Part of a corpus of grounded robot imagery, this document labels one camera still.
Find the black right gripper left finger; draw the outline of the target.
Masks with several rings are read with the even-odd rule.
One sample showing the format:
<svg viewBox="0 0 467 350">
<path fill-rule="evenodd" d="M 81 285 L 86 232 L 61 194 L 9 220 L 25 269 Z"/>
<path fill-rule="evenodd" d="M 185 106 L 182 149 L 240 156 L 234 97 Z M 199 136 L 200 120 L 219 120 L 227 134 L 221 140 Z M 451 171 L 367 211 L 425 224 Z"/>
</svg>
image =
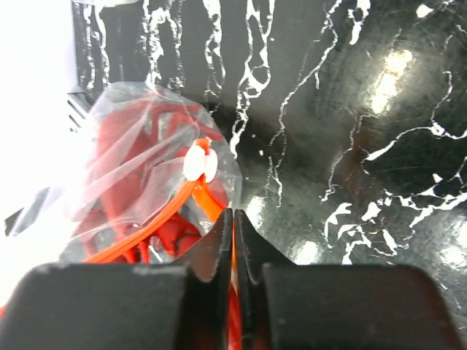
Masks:
<svg viewBox="0 0 467 350">
<path fill-rule="evenodd" d="M 40 265 L 1 318 L 3 349 L 226 349 L 233 212 L 169 264 Z"/>
</svg>

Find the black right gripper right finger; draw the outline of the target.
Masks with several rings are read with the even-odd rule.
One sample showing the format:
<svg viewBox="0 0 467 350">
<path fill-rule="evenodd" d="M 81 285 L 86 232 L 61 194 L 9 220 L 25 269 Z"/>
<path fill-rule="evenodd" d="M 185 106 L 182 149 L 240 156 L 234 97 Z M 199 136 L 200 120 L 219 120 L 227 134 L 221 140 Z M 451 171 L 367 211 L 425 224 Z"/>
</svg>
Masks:
<svg viewBox="0 0 467 350">
<path fill-rule="evenodd" d="M 410 265 L 297 265 L 233 215 L 243 349 L 462 349 L 435 281 Z"/>
</svg>

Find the red toy lobster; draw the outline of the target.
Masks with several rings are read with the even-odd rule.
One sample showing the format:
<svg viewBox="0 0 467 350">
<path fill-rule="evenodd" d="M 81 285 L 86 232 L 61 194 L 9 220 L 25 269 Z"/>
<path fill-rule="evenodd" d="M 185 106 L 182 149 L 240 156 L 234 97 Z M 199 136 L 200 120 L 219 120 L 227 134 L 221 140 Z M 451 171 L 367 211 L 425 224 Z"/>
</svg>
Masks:
<svg viewBox="0 0 467 350">
<path fill-rule="evenodd" d="M 225 139 L 199 104 L 163 96 L 127 101 L 99 122 L 70 258 L 147 263 L 179 257 L 235 193 Z"/>
</svg>

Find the clear orange-zip bag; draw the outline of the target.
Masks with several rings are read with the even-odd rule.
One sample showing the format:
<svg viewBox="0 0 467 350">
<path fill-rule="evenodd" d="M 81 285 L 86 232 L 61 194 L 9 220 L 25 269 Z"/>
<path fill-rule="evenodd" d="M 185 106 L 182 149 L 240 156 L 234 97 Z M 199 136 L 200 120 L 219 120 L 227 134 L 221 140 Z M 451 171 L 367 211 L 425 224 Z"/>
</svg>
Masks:
<svg viewBox="0 0 467 350">
<path fill-rule="evenodd" d="M 82 175 L 56 204 L 57 349 L 240 349 L 231 203 L 239 168 L 205 108 L 111 84 Z"/>
</svg>

